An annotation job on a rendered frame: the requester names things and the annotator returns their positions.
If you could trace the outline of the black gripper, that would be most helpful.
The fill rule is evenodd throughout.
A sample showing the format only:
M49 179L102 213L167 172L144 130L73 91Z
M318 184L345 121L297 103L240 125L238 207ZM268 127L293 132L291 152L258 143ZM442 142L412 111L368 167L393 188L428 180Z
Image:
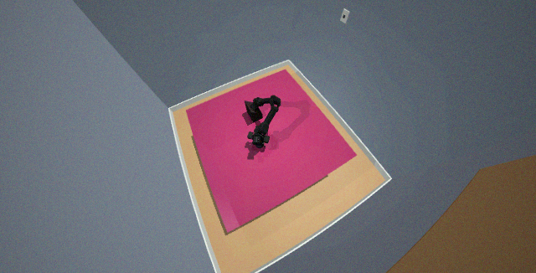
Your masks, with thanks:
M248 136L247 136L247 138L248 138L248 139L251 139L251 138L252 138L251 140L253 140L253 136L255 135L255 134L253 134L253 133L254 133L254 132L251 132L251 131L250 131L249 134L248 134ZM269 136L264 136L264 137L261 137L260 139L261 139L261 142L268 143L269 140L270 140L270 137L269 137Z

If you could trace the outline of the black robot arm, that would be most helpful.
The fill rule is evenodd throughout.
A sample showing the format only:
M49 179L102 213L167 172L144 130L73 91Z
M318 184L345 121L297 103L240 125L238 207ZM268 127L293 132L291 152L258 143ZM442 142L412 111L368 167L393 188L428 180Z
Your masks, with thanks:
M279 107L281 105L281 99L275 95L271 95L270 98L263 98L263 99L260 97L257 97L253 99L253 103L250 105L250 108L253 111L257 111L259 106L263 106L264 104L271 104L271 110L268 113L265 120L262 123L260 123L259 126L255 126L255 129L254 129L255 135L253 136L252 144L256 146L259 146L261 144L260 138L264 137L265 134L268 132L269 125L273 117L279 111ZM277 105L277 107L274 104Z

